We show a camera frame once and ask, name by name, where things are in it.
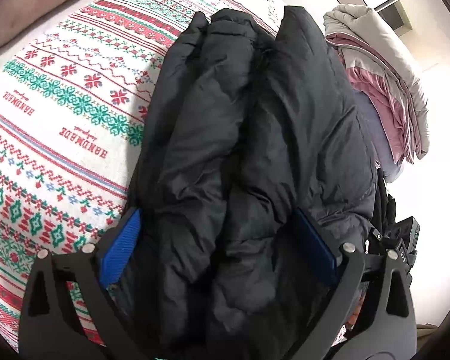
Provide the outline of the black quilted jacket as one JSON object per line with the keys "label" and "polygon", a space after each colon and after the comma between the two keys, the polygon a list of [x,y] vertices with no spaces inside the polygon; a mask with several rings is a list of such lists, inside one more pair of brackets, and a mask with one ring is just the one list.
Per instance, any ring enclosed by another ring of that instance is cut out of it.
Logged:
{"label": "black quilted jacket", "polygon": [[159,359],[281,359],[327,294],[307,211],[364,246],[376,194],[368,131],[337,53],[302,7],[277,34],[197,12],[164,58],[128,188],[139,209],[118,308]]}

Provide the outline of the blue folded blanket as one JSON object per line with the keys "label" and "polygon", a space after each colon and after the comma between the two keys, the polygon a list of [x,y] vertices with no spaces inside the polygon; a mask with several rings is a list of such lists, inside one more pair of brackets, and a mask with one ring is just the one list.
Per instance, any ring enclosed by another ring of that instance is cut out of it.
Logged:
{"label": "blue folded blanket", "polygon": [[379,114],[369,97],[364,92],[357,90],[353,91],[353,96],[374,146],[376,162],[384,173],[385,182],[391,184],[401,174],[401,162],[395,163],[393,160],[392,150]]}

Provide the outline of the pink grey folded sheet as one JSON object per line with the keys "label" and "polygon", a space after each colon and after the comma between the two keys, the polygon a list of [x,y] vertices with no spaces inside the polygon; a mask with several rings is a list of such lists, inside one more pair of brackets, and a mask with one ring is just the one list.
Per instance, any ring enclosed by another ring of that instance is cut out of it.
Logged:
{"label": "pink grey folded sheet", "polygon": [[343,32],[326,40],[337,49],[351,86],[366,94],[378,113],[393,161],[413,163],[421,137],[411,93],[394,67],[362,39]]}

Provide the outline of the red green patterned blanket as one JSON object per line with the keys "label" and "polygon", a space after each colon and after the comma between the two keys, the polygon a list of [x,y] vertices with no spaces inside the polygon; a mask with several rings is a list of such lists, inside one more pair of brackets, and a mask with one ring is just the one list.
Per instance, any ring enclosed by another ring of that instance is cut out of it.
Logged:
{"label": "red green patterned blanket", "polygon": [[119,221],[167,50],[197,11],[278,29],[276,0],[93,0],[0,64],[0,334],[17,346],[36,254]]}

